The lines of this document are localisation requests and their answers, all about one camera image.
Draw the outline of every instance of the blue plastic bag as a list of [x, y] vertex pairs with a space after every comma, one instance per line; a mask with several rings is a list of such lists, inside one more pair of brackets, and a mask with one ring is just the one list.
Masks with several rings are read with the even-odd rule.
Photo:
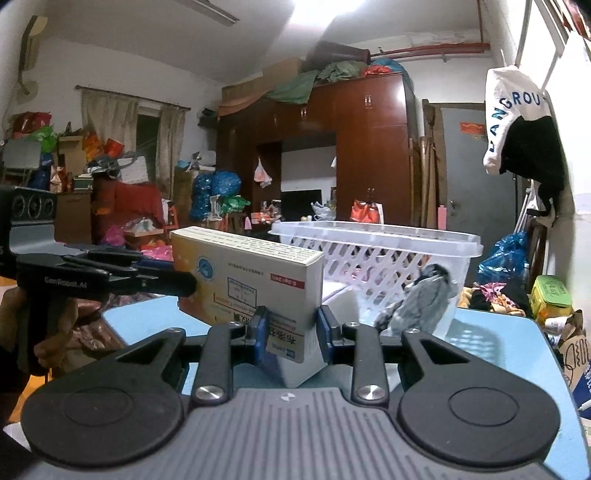
[[212, 179], [211, 174], [198, 175], [193, 180], [193, 205], [189, 212], [191, 220], [202, 222], [212, 211], [212, 204], [209, 197], [212, 194]]
[[480, 285], [509, 280], [522, 281], [527, 264], [527, 234], [512, 233], [498, 241], [491, 255], [478, 265], [476, 281]]
[[212, 179], [212, 195], [233, 197], [240, 193], [240, 177], [231, 171], [219, 171]]

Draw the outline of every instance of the blue table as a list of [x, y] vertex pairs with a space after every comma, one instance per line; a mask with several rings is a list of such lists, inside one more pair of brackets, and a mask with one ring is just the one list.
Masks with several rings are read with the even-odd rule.
[[[183, 328], [188, 336], [204, 335], [209, 330], [209, 325], [179, 311], [176, 297], [110, 310], [105, 313], [105, 319], [130, 345], [170, 327]], [[534, 322], [458, 309], [445, 340], [546, 390], [558, 405], [561, 424], [545, 463], [564, 480], [589, 477], [587, 444], [574, 402], [556, 360]], [[196, 368], [191, 365], [183, 393], [190, 392]], [[338, 387], [348, 392], [351, 375], [352, 368], [346, 365], [326, 367], [301, 388]], [[234, 385], [236, 388], [283, 387], [252, 365], [239, 365], [234, 369]]]

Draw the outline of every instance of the green cloth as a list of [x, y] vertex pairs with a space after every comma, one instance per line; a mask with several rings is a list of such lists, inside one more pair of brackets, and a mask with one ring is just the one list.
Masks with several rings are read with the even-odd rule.
[[318, 70], [302, 73], [292, 81], [279, 85], [267, 93], [267, 96], [278, 102], [305, 105], [310, 100], [317, 76]]
[[273, 100], [284, 103], [305, 105], [310, 101], [312, 88], [316, 78], [327, 80], [330, 83], [341, 80], [357, 79], [363, 76], [367, 64], [362, 61], [339, 61], [329, 64], [322, 72], [312, 70], [298, 75], [292, 81], [279, 85], [267, 96]]
[[358, 79], [363, 76], [364, 71], [368, 68], [367, 64], [362, 61], [339, 61], [329, 64], [322, 72], [319, 73], [320, 80], [328, 80], [330, 83], [339, 82], [341, 80]]

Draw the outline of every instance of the yellow container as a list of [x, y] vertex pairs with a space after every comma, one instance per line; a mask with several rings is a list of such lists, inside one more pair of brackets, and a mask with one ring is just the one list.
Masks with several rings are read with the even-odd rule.
[[549, 318], [566, 317], [573, 313], [573, 300], [564, 283], [553, 275], [536, 278], [531, 292], [531, 310], [539, 325]]

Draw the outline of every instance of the red sticker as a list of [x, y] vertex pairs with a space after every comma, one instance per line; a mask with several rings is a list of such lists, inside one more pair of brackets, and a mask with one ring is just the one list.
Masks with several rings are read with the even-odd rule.
[[271, 274], [271, 280], [276, 281], [277, 283], [283, 283], [289, 287], [300, 288], [302, 290], [306, 288], [306, 282], [294, 280], [293, 278], [282, 277], [281, 275], [275, 275], [274, 273]]
[[463, 134], [484, 135], [486, 133], [486, 125], [460, 122], [460, 131]]

